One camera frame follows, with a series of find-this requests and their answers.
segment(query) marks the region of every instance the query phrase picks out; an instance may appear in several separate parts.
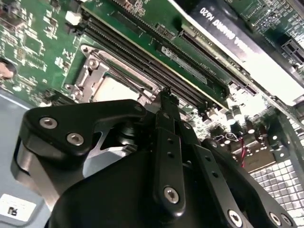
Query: red wire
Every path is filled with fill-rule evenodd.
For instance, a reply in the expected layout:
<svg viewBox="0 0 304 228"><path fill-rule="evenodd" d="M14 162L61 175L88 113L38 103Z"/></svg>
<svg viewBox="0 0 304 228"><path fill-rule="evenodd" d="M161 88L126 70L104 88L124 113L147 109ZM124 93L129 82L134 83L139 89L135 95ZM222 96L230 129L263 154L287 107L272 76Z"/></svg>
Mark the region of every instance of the red wire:
<svg viewBox="0 0 304 228"><path fill-rule="evenodd" d="M246 147L244 145L244 139L243 138L241 138L241 145L242 145L242 167L244 168L244 166L245 166L244 161L245 161Z"/></svg>

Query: white sticker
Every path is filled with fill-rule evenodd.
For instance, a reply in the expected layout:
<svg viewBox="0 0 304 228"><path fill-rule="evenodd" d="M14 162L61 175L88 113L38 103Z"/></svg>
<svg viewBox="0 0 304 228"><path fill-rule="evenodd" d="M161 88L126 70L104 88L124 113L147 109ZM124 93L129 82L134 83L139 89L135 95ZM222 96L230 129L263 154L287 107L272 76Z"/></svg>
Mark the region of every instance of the white sticker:
<svg viewBox="0 0 304 228"><path fill-rule="evenodd" d="M0 215L27 222L36 207L35 203L3 194L0 198Z"/></svg>

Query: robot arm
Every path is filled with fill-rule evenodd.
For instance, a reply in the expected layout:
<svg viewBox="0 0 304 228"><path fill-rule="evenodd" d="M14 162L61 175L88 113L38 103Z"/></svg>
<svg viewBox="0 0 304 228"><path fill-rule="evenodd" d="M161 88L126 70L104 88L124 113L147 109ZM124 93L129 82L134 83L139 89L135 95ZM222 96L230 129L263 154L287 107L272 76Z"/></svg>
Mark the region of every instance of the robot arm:
<svg viewBox="0 0 304 228"><path fill-rule="evenodd" d="M46 228L289 228L293 219L216 141L200 142L159 93L133 100L29 110L12 167L52 211ZM124 158L93 174L83 163L108 148Z"/></svg>

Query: white connector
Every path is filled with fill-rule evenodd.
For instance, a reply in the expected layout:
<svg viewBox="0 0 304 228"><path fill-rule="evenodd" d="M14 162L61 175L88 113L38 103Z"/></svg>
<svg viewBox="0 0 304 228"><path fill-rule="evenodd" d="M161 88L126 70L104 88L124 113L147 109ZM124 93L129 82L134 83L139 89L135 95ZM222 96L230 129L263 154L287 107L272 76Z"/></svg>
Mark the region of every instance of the white connector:
<svg viewBox="0 0 304 228"><path fill-rule="evenodd" d="M72 25L78 25L82 19L80 13L73 13L72 11L66 12L66 20Z"/></svg>

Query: pcie slot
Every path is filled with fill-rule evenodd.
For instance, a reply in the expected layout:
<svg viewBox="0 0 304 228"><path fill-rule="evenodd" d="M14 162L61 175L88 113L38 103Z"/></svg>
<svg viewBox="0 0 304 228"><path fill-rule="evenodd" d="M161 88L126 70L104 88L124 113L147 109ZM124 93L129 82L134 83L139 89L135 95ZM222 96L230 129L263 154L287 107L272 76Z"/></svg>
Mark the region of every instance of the pcie slot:
<svg viewBox="0 0 304 228"><path fill-rule="evenodd" d="M200 91L164 68L157 60L145 54L123 37L118 37L115 32L100 21L90 18L84 33L108 51L143 71L152 80L160 82L162 86L171 87L177 96L189 104L202 107L205 106L206 100L210 101Z"/></svg>
<svg viewBox="0 0 304 228"><path fill-rule="evenodd" d="M202 58L207 59L209 62L211 62L213 65L218 66L218 68L227 75L233 83L235 83L240 88L244 89L246 92L248 92L251 95L256 95L256 91L254 91L252 88L248 87L244 82L238 80L234 73L231 72L226 66L224 66L220 61L217 61L213 54L209 52L207 49L205 49L196 39L194 39L193 36L188 34L186 31L182 32L180 34L180 38L187 43L190 47L192 47Z"/></svg>

